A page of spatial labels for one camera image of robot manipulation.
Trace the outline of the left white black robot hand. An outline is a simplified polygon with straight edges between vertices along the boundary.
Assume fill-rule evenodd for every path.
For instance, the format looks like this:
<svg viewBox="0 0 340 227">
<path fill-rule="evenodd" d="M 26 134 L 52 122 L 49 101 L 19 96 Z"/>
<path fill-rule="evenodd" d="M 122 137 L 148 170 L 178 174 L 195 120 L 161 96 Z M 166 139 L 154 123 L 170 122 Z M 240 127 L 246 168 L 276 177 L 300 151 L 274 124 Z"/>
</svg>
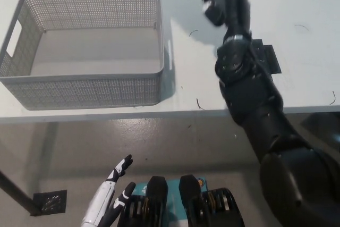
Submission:
<svg viewBox="0 0 340 227">
<path fill-rule="evenodd" d="M 123 208 L 131 200 L 136 184 L 130 182 L 116 199 L 113 198 L 115 187 L 119 178 L 125 175 L 132 162 L 132 155 L 129 154 L 113 168 L 90 201 L 81 226 L 111 226 L 118 218 Z"/>
</svg>

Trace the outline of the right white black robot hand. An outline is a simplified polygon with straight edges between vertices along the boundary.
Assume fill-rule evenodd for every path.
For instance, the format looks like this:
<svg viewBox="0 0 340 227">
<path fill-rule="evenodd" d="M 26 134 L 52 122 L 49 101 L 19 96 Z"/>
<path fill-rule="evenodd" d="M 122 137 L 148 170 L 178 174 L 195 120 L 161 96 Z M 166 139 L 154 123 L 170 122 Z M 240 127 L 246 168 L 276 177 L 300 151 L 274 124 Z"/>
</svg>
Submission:
<svg viewBox="0 0 340 227">
<path fill-rule="evenodd" d="M 224 40 L 235 35 L 251 39 L 250 3 L 248 0 L 225 0 L 226 12 L 223 13 L 214 0 L 202 0 L 206 4 L 204 14 L 216 27 L 227 27 Z"/>
</svg>

